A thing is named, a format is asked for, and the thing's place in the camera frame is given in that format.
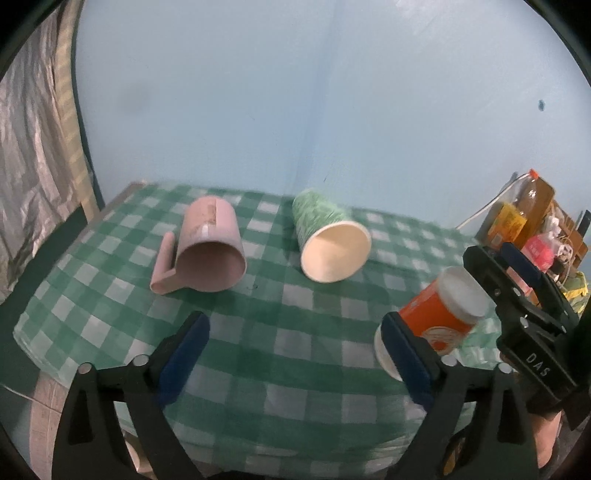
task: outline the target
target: tablecloth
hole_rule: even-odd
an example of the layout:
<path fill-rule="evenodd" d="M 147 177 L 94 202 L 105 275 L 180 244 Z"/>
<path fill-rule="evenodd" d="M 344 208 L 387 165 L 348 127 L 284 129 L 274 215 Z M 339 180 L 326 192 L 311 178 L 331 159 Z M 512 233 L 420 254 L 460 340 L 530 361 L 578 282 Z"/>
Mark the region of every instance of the tablecloth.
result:
<path fill-rule="evenodd" d="M 204 194 L 234 205 L 246 275 L 220 293 L 155 295 L 149 282 L 162 235 L 178 233 L 185 208 Z M 443 268 L 462 264 L 472 240 L 433 223 L 353 209 L 372 236 L 369 260 L 345 281 L 319 284 L 300 270 L 292 201 L 147 185 L 56 264 L 14 338 L 68 386 L 82 362 L 107 368 L 151 353 L 191 311 L 202 310 L 211 319 L 210 341 L 179 400 L 165 410 L 192 458 L 285 478 L 377 472 L 400 458 L 424 412 L 379 367 L 375 329 Z M 465 365 L 491 368 L 499 332 L 493 316 L 481 321 L 456 355 Z M 125 409 L 118 412 L 133 431 Z"/>

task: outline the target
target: mug handle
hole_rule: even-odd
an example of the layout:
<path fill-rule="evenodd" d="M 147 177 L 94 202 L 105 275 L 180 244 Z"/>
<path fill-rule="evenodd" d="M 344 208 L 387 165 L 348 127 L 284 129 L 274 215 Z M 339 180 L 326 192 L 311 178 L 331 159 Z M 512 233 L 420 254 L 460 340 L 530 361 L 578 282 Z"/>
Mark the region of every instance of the mug handle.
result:
<path fill-rule="evenodd" d="M 175 243 L 174 233 L 166 232 L 156 257 L 152 280 L 150 280 L 150 290 L 159 295 L 165 295 L 182 288 L 177 271 L 172 268 Z"/>

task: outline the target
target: blue gripper pad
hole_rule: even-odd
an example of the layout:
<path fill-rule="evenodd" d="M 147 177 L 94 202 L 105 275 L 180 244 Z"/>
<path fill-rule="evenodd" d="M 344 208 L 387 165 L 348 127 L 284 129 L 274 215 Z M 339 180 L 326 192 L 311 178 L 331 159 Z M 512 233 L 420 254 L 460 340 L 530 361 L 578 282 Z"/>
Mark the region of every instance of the blue gripper pad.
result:
<path fill-rule="evenodd" d="M 183 340 L 170 355 L 160 373 L 157 399 L 162 408 L 177 401 L 208 341 L 209 318 L 199 312 L 199 316 L 194 319 Z"/>
<path fill-rule="evenodd" d="M 387 313 L 382 320 L 382 341 L 390 358 L 398 368 L 402 381 L 408 389 L 413 402 L 422 406 L 426 412 L 433 405 L 431 376 L 417 352 L 402 332 L 398 322 L 403 322 L 399 315 Z"/>
<path fill-rule="evenodd" d="M 501 245 L 499 254 L 531 288 L 537 288 L 541 284 L 542 272 L 515 245 L 505 242 Z"/>

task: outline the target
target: silver curtain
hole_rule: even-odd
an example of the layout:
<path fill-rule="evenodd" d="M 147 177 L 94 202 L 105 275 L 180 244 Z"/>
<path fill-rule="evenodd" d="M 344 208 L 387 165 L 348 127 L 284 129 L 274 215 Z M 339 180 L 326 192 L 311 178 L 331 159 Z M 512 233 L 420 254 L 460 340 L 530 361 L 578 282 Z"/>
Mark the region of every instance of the silver curtain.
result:
<path fill-rule="evenodd" d="M 0 82 L 0 303 L 79 204 L 56 102 L 58 20 L 33 32 Z"/>

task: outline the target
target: curtain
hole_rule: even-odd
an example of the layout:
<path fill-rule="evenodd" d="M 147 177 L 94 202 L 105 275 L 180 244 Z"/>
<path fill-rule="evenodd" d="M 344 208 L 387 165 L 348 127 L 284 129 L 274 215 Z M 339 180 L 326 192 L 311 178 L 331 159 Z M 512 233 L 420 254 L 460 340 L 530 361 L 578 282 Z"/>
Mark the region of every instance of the curtain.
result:
<path fill-rule="evenodd" d="M 77 13 L 80 2 L 75 4 Z M 68 7 L 33 32 L 0 82 L 0 303 L 47 237 L 80 205 L 78 191 L 87 218 L 98 211 L 92 187 L 85 190 L 91 182 L 70 64 L 77 16 L 66 25 Z"/>

